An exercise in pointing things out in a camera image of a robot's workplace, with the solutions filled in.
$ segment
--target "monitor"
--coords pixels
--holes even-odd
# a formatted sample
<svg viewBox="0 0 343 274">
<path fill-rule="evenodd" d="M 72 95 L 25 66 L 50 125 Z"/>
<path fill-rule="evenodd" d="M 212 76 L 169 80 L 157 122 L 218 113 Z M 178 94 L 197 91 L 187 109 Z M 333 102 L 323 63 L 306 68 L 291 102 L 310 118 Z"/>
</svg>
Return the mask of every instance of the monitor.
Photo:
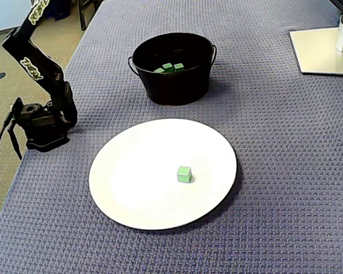
<svg viewBox="0 0 343 274">
<path fill-rule="evenodd" d="M 304 74 L 343 75 L 343 0 L 330 1 L 341 12 L 339 27 L 290 32 Z"/>
</svg>

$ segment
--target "chair leg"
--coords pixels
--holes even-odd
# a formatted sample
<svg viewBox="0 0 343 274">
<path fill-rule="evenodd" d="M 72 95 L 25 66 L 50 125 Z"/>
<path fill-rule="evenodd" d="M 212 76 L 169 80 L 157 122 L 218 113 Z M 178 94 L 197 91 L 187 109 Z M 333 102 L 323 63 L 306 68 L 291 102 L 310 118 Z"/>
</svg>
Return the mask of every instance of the chair leg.
<svg viewBox="0 0 343 274">
<path fill-rule="evenodd" d="M 99 6 L 101 5 L 101 0 L 94 0 L 93 2 L 95 11 L 99 9 Z"/>
<path fill-rule="evenodd" d="M 79 8 L 79 17 L 80 17 L 81 30 L 86 30 L 85 17 L 84 17 L 84 12 L 81 9 L 80 0 L 78 0 L 78 8 Z"/>
</svg>

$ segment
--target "white wall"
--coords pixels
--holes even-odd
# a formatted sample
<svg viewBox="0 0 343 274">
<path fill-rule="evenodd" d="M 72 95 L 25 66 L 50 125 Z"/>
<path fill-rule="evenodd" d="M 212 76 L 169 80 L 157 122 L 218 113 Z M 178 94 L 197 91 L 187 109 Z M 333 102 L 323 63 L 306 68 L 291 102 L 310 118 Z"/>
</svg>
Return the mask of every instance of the white wall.
<svg viewBox="0 0 343 274">
<path fill-rule="evenodd" d="M 0 30 L 20 26 L 30 7 L 30 0 L 0 0 Z"/>
</svg>

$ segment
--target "bucket handle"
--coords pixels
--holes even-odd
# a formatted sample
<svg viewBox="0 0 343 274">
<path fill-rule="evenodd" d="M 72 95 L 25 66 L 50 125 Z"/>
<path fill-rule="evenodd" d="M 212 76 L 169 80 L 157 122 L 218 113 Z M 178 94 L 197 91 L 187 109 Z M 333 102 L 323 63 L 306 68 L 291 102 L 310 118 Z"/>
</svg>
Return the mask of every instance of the bucket handle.
<svg viewBox="0 0 343 274">
<path fill-rule="evenodd" d="M 216 47 L 215 45 L 212 45 L 212 48 L 214 49 L 215 55 L 214 55 L 214 57 L 213 57 L 211 66 L 212 66 L 213 63 L 215 62 L 215 60 L 216 60 L 216 55 L 217 55 L 217 47 Z M 132 56 L 129 56 L 129 57 L 128 57 L 128 66 L 130 67 L 130 69 L 131 69 L 131 71 L 132 71 L 133 73 L 135 73 L 138 77 L 140 77 L 140 75 L 132 68 L 131 63 L 130 63 L 130 60 L 131 60 L 131 59 L 132 59 Z"/>
<path fill-rule="evenodd" d="M 211 63 L 211 66 L 213 65 L 213 63 L 215 62 L 216 60 L 216 55 L 217 55 L 217 48 L 215 45 L 212 45 L 213 49 L 214 49 L 214 53 L 215 53 L 215 56 L 213 57 L 213 60 L 212 60 L 212 63 Z"/>
<path fill-rule="evenodd" d="M 132 68 L 131 63 L 130 63 L 131 59 L 132 59 L 132 56 L 129 56 L 128 57 L 128 65 L 129 65 L 129 67 L 130 67 L 131 71 L 133 71 L 133 73 L 135 73 L 138 77 L 140 77 L 140 75 Z"/>
</svg>

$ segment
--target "bucket rim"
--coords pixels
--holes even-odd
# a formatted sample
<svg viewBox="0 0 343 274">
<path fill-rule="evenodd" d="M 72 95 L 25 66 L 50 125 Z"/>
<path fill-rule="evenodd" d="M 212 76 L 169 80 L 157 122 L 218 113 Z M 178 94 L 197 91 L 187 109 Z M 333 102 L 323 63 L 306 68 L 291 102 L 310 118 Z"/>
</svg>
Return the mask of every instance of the bucket rim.
<svg viewBox="0 0 343 274">
<path fill-rule="evenodd" d="M 201 35 L 195 34 L 195 33 L 181 33 L 181 32 L 178 32 L 178 33 L 164 33 L 164 34 L 160 34 L 160 35 L 151 37 L 150 39 L 148 39 L 148 40 L 146 40 L 146 41 L 143 41 L 143 42 L 142 42 L 141 44 L 139 44 L 139 45 L 136 47 L 136 49 L 133 51 L 132 56 L 131 56 L 131 57 L 132 57 L 132 64 L 137 68 L 137 70 L 141 70 L 141 71 L 143 71 L 143 72 L 149 72 L 149 73 L 153 73 L 153 74 L 158 74 L 158 75 L 169 75 L 169 74 L 176 74 L 176 73 L 179 74 L 179 73 L 182 73 L 182 72 L 185 72 L 185 71 L 194 70 L 194 69 L 196 69 L 197 67 L 200 66 L 200 65 L 196 65 L 195 67 L 192 67 L 192 68 L 187 69 L 187 70 L 184 70 L 184 71 L 179 71 L 179 72 L 173 72 L 173 73 L 171 73 L 171 72 L 169 72 L 169 73 L 164 73 L 164 72 L 163 72 L 163 73 L 158 73 L 158 72 L 154 72 L 154 71 L 142 69 L 142 68 L 138 67 L 138 66 L 133 62 L 133 55 L 135 54 L 135 51 L 136 51 L 142 44 L 144 44 L 144 43 L 148 42 L 149 40 L 154 39 L 154 38 L 156 38 L 156 37 L 160 37 L 160 36 L 163 36 L 163 35 L 169 35 L 169 34 L 191 34 L 191 35 L 196 35 L 196 36 L 202 37 L 202 38 L 206 39 L 206 40 L 210 43 L 210 45 L 211 45 L 211 47 L 212 47 L 212 52 L 211 52 L 211 54 L 209 55 L 209 58 L 211 58 L 211 57 L 213 56 L 213 53 L 214 53 L 214 44 L 212 44 L 211 40 L 208 39 L 207 37 L 204 37 L 204 36 L 201 36 Z"/>
</svg>

